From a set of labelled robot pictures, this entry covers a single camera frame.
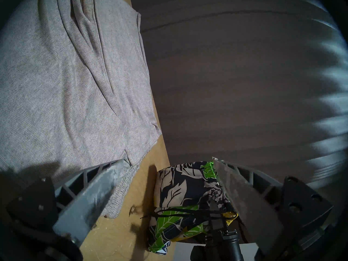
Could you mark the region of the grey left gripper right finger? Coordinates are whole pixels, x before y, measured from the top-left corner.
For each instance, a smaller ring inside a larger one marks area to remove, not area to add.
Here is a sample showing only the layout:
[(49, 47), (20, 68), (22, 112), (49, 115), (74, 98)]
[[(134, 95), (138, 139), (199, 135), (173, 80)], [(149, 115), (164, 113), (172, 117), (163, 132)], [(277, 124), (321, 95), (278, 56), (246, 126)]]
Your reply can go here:
[(333, 205), (299, 178), (283, 182), (213, 157), (216, 177), (250, 237), (256, 257), (300, 257), (319, 244)]

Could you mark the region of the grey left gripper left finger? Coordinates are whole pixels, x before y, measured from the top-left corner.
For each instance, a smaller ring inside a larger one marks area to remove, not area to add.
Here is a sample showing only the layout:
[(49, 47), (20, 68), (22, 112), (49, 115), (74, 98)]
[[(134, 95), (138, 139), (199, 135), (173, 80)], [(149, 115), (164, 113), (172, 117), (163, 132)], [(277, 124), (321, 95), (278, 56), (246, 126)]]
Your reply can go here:
[(80, 170), (55, 184), (50, 177), (40, 178), (7, 205), (7, 212), (29, 228), (61, 236), (70, 234), (80, 246), (123, 171), (122, 159)]

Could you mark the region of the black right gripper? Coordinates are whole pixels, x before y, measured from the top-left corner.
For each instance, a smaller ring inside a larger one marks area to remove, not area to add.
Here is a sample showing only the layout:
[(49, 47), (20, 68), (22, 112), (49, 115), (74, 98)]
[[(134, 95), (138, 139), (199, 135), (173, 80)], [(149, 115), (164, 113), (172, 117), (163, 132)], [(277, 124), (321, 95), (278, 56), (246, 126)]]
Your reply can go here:
[(191, 261), (244, 261), (240, 246), (239, 235), (236, 230), (228, 231), (222, 229), (221, 213), (215, 200), (211, 199), (209, 204), (210, 227), (204, 237), (205, 246), (194, 246)]

